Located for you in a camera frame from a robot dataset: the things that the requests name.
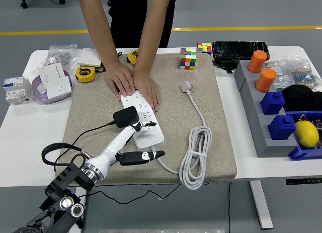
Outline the person's left hand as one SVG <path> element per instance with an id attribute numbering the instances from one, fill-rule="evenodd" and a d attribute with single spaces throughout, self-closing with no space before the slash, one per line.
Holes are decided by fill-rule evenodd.
<path id="1" fill-rule="evenodd" d="M 158 86 L 149 74 L 134 72 L 132 76 L 133 87 L 139 90 L 141 95 L 145 98 L 151 106 L 153 112 L 158 112 L 158 107 L 161 104 L 161 97 Z"/>

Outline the person's right hand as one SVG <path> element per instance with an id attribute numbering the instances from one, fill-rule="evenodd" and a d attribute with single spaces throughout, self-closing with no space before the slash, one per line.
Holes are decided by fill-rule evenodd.
<path id="1" fill-rule="evenodd" d="M 106 66 L 105 80 L 117 98 L 131 96 L 135 92 L 130 69 L 120 62 L 111 62 Z"/>

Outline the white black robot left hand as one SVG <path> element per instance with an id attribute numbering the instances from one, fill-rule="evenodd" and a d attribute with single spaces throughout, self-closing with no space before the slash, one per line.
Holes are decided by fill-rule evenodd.
<path id="1" fill-rule="evenodd" d="M 116 162 L 122 166 L 142 165 L 164 156 L 165 152 L 162 150 L 123 152 L 125 145 L 136 132 L 139 132 L 143 127 L 155 125 L 155 122 L 149 121 L 127 126 L 99 156 L 89 159 L 84 164 L 82 172 L 96 182 L 103 180 L 107 176 L 109 167 Z"/>

